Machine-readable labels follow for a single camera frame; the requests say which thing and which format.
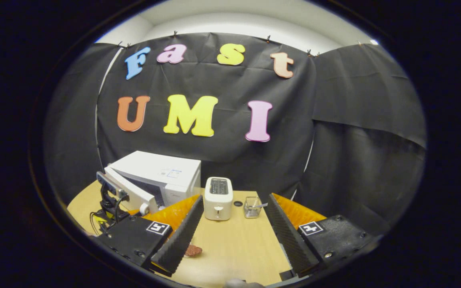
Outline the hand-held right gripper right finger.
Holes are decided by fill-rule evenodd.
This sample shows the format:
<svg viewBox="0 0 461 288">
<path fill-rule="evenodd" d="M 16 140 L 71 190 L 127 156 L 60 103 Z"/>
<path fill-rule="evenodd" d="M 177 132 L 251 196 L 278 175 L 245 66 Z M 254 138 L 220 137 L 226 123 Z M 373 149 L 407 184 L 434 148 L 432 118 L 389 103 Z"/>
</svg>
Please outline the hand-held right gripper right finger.
<svg viewBox="0 0 461 288">
<path fill-rule="evenodd" d="M 300 277 L 338 270 L 378 243 L 376 235 L 342 215 L 325 217 L 274 193 L 269 195 L 268 218 Z"/>
</svg>

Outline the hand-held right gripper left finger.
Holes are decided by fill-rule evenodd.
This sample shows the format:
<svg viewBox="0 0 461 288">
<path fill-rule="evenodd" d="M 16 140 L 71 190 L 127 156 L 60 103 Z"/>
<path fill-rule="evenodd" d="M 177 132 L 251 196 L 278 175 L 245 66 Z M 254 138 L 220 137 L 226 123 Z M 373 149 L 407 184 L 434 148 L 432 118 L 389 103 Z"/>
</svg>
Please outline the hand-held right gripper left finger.
<svg viewBox="0 0 461 288">
<path fill-rule="evenodd" d="M 145 270 L 171 276 L 190 246 L 204 211 L 203 196 L 147 216 L 130 216 L 96 237 L 96 243 Z"/>
</svg>

